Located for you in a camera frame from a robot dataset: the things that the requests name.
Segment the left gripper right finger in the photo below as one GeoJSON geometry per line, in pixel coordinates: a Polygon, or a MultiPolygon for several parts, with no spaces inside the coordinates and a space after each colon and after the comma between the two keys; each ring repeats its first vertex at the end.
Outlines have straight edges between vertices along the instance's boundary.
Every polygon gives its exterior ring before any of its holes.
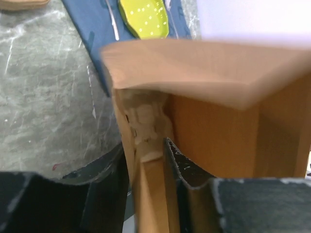
{"type": "Polygon", "coordinates": [[[179,223],[181,233],[214,232],[208,182],[214,176],[186,157],[169,138],[164,139],[164,175],[169,223],[179,223]]]}

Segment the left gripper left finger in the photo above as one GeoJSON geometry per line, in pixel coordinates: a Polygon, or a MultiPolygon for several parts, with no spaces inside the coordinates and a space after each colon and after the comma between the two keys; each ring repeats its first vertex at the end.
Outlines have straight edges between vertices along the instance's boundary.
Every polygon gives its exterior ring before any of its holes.
{"type": "Polygon", "coordinates": [[[129,177],[121,143],[86,166],[53,181],[87,187],[77,220],[69,227],[58,226],[55,233],[122,232],[129,177]]]}

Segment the single cardboard cup carrier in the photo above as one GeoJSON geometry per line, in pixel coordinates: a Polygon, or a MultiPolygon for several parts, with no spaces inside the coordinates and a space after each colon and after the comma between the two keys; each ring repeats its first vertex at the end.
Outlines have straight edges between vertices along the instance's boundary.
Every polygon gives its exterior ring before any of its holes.
{"type": "Polygon", "coordinates": [[[123,89],[119,90],[119,98],[134,138],[135,155],[142,163],[161,158],[163,139],[174,139],[172,122],[164,113],[168,94],[123,89]]]}

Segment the brown paper bag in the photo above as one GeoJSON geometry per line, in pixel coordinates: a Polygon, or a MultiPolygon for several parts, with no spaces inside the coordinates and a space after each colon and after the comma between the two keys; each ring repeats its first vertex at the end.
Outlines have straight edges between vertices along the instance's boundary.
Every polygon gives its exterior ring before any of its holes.
{"type": "Polygon", "coordinates": [[[169,223],[163,156],[142,163],[119,90],[168,94],[179,150],[214,177],[213,233],[308,233],[311,182],[310,46],[148,39],[101,50],[121,133],[139,233],[169,223]]]}

